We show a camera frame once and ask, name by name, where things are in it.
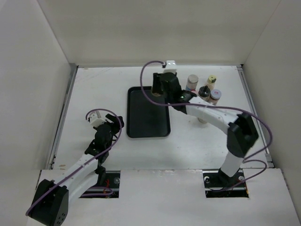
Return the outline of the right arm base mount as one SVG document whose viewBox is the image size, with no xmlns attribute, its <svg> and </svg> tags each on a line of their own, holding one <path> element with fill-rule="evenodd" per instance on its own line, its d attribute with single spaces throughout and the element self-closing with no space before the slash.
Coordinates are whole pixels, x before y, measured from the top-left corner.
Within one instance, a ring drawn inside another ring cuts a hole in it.
<svg viewBox="0 0 301 226">
<path fill-rule="evenodd" d="M 206 198 L 248 198 L 246 183 L 235 184 L 244 180 L 244 173 L 239 170 L 230 182 L 222 182 L 217 170 L 203 171 Z"/>
</svg>

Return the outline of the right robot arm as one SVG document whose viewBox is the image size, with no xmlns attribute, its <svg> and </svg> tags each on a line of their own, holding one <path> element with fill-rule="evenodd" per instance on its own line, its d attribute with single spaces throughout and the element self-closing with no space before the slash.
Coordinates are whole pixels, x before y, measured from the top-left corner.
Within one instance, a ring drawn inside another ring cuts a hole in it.
<svg viewBox="0 0 301 226">
<path fill-rule="evenodd" d="M 175 110 L 202 119 L 227 136 L 228 153 L 219 168 L 218 181 L 223 186 L 230 186 L 243 159 L 259 137 L 251 115 L 228 113 L 216 108 L 195 93 L 183 90 L 176 74 L 171 72 L 153 74 L 152 93 L 163 95 Z"/>
</svg>

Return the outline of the silver lid blue label jar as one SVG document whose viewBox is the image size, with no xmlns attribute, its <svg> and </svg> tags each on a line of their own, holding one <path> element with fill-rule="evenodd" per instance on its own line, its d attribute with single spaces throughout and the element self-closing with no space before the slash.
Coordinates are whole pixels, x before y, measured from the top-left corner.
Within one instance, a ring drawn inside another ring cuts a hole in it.
<svg viewBox="0 0 301 226">
<path fill-rule="evenodd" d="M 188 76 L 187 78 L 187 83 L 186 83 L 186 90 L 187 91 L 195 91 L 197 88 L 197 84 L 198 84 L 198 76 L 191 74 Z"/>
</svg>

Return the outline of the black knob spice bottle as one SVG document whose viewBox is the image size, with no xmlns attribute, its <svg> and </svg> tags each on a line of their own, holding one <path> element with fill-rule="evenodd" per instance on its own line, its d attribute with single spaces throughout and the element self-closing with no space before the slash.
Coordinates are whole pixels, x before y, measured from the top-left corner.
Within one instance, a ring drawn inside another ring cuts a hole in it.
<svg viewBox="0 0 301 226">
<path fill-rule="evenodd" d="M 154 97 L 160 97 L 160 96 L 162 96 L 162 94 L 160 94 L 160 93 L 157 93 L 157 92 L 151 92 L 151 94 L 154 96 Z"/>
</svg>

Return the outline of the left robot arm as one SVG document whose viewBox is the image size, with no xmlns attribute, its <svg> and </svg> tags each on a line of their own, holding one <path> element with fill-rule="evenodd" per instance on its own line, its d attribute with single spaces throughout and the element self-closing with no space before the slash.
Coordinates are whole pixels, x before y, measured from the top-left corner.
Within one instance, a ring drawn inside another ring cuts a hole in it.
<svg viewBox="0 0 301 226">
<path fill-rule="evenodd" d="M 45 226 L 60 226 L 67 217 L 73 200 L 85 196 L 90 187 L 105 184 L 102 164 L 119 140 L 124 121 L 112 111 L 102 118 L 99 109 L 91 110 L 86 120 L 96 130 L 95 137 L 80 159 L 56 179 L 42 180 L 36 189 L 26 216 Z"/>
</svg>

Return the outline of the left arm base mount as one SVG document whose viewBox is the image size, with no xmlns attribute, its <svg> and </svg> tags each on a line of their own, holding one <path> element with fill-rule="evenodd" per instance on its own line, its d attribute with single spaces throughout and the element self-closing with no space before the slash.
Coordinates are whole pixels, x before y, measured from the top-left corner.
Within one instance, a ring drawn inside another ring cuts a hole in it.
<svg viewBox="0 0 301 226">
<path fill-rule="evenodd" d="M 100 166 L 95 170 L 97 183 L 87 189 L 81 198 L 119 198 L 120 170 L 106 170 Z"/>
</svg>

